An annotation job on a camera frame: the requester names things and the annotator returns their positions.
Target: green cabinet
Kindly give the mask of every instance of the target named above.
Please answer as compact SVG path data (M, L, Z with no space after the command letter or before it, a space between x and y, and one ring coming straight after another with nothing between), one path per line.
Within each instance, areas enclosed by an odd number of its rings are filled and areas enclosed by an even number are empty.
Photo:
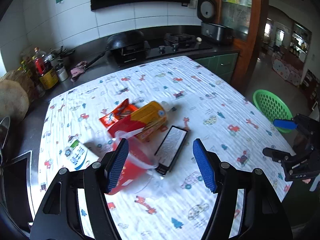
M226 82L230 82L236 66L238 54L225 54L195 59L195 62L204 66Z

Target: gas stove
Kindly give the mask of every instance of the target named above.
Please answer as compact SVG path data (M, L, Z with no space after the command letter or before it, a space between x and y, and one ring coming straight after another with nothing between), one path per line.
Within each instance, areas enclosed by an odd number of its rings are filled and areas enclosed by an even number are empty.
M113 55L117 64L123 66L135 61L199 49L212 49L212 46L205 41L196 41L196 37L193 35L167 33L164 39L145 41L143 44L135 46L135 49L122 48L119 51L114 51Z

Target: blue gripper pad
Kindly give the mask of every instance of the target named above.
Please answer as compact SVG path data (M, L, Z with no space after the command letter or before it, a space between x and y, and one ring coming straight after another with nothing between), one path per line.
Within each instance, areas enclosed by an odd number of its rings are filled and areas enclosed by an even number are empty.
M205 186L209 188L211 192L215 192L217 184L214 180L214 171L207 158L208 152L200 139L195 139L193 141L192 149L193 155L198 164Z
M290 129L290 130L294 130L298 127L298 125L294 121L282 120L282 119L274 119L273 125L275 127L279 127L282 129Z
M116 158L114 159L110 171L108 172L108 192L117 186L118 179L129 153L128 140L122 139L115 150Z

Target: table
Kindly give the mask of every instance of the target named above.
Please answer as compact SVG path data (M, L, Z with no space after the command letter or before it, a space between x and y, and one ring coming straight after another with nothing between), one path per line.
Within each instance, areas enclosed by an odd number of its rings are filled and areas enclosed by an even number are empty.
M280 200L285 197L291 182L284 181L281 165L264 157L262 149L271 147L293 155L289 144L240 93L183 56L121 70L52 99L40 143L39 191L33 194L36 210L48 185L65 166L62 152L70 138L76 136L96 154L86 158L83 169L111 150L111 138L98 119L126 98L138 107L152 100L166 101L172 106L167 127L175 125L190 133L173 171L161 180L162 195L141 199L119 192L106 197L122 239L201 238L216 196L202 180L194 179L200 175L192 153L196 138L237 169L262 168ZM155 152L167 132L157 131L148 148ZM186 188L190 180L191 187ZM239 190L231 236L239 228L242 198ZM79 190L79 207L84 231L93 237L83 190Z

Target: red bottle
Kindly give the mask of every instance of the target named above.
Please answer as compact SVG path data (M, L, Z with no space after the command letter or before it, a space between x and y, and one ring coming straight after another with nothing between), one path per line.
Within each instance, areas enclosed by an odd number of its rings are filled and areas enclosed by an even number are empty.
M39 75L43 75L46 69L44 65L44 56L46 55L46 53L40 50L38 47L35 48L35 53L36 54L33 57L34 63L36 65Z

